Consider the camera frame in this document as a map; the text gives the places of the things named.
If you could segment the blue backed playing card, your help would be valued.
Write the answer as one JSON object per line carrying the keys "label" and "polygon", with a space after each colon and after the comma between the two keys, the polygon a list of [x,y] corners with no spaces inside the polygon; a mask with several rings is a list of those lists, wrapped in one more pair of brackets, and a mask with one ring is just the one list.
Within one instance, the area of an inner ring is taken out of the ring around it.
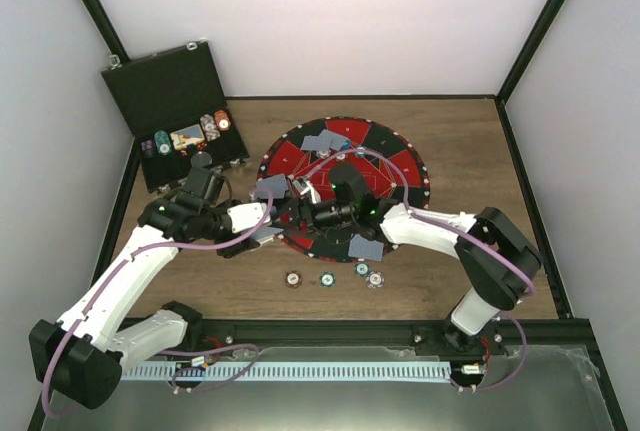
{"label": "blue backed playing card", "polygon": [[377,240],[368,240],[359,234],[354,234],[348,246],[348,256],[357,260],[381,262],[385,252],[385,245]]}
{"label": "blue backed playing card", "polygon": [[305,136],[300,149],[302,151],[325,152],[330,149],[331,138],[327,135]]}
{"label": "blue backed playing card", "polygon": [[256,181],[255,196],[267,199],[269,194],[274,199],[282,199],[289,191],[288,179],[284,174],[277,174]]}
{"label": "blue backed playing card", "polygon": [[331,138],[331,150],[340,150],[344,143],[349,140],[347,137],[327,129],[323,130],[319,135],[327,135]]}

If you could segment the blue backed card deck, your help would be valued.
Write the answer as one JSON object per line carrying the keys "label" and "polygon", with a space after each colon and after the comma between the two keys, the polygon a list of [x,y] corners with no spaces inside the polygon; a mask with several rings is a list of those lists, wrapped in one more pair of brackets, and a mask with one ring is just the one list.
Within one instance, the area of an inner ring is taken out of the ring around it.
{"label": "blue backed card deck", "polygon": [[251,239],[255,241],[260,247],[279,239],[283,233],[282,228],[272,226],[262,226],[255,233],[252,234]]}

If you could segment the brown chip stack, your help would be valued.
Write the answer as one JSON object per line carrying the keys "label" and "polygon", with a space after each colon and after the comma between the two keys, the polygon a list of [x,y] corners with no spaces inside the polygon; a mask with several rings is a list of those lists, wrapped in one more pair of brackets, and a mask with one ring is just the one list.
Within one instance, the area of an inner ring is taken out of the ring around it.
{"label": "brown chip stack", "polygon": [[297,272],[289,272],[285,276],[285,284],[287,287],[296,289],[302,283],[301,275]]}

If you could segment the blue purple chip stack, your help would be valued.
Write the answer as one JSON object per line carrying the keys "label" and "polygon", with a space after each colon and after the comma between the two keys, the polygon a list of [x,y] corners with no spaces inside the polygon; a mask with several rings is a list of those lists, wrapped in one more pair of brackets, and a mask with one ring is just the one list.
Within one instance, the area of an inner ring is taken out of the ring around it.
{"label": "blue purple chip stack", "polygon": [[371,289],[379,289],[385,283],[385,277],[382,273],[379,272],[371,272],[366,277],[366,284]]}

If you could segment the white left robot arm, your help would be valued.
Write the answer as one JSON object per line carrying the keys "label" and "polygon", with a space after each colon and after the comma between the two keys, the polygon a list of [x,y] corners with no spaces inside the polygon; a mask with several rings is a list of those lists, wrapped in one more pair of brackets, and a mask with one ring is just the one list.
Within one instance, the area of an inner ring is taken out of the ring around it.
{"label": "white left robot arm", "polygon": [[256,186],[249,202],[217,201],[223,177],[194,167],[185,184],[149,203],[124,248],[91,288],[56,321],[38,321],[28,342],[40,404],[49,418],[59,393],[74,406],[106,402],[124,372],[156,354],[196,353],[204,330],[191,309],[173,304],[126,330],[125,317],[157,274],[182,250],[255,247],[253,235],[271,220],[275,194]]}

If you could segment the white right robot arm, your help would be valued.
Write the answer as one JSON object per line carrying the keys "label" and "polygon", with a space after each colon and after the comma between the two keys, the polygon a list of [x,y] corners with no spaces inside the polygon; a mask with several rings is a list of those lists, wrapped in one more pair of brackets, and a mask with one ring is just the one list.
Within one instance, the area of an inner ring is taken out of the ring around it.
{"label": "white right robot arm", "polygon": [[346,228],[365,240],[410,245],[457,259],[471,288],[443,326],[443,340],[458,354],[472,350],[484,327],[503,311],[535,293],[533,279],[543,266],[536,247],[499,209],[477,215],[447,214],[409,205],[406,197],[382,197],[351,164],[329,172],[332,198],[323,199],[310,179],[294,181],[279,215],[300,232],[315,237]]}

